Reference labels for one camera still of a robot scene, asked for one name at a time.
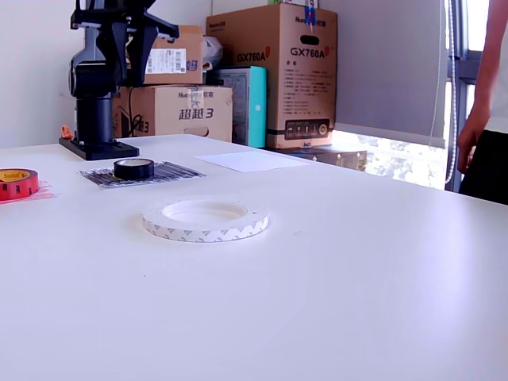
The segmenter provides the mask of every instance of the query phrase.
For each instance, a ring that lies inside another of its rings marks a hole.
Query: orange object
[[[62,138],[63,139],[72,139],[72,138],[74,138],[74,136],[71,133],[71,129],[69,128],[68,125],[63,125],[62,126]]]

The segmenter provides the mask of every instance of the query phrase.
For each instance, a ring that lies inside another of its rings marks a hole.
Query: black electrical tape roll
[[[122,180],[142,180],[153,177],[155,163],[148,159],[119,160],[114,164],[114,177]]]

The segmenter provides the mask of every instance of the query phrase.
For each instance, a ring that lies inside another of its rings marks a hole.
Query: black shorts
[[[508,133],[482,133],[460,193],[508,205]]]

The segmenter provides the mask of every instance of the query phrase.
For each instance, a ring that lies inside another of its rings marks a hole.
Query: person's arm
[[[492,96],[498,79],[502,39],[508,22],[508,0],[490,0],[487,36],[476,81],[475,103],[459,136],[459,171],[466,173],[471,150],[491,117]]]

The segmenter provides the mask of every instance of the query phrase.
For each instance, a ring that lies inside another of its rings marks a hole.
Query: white double-sided tape roll
[[[157,237],[182,242],[226,242],[253,237],[269,224],[259,206],[218,200],[161,202],[143,212],[143,227]]]

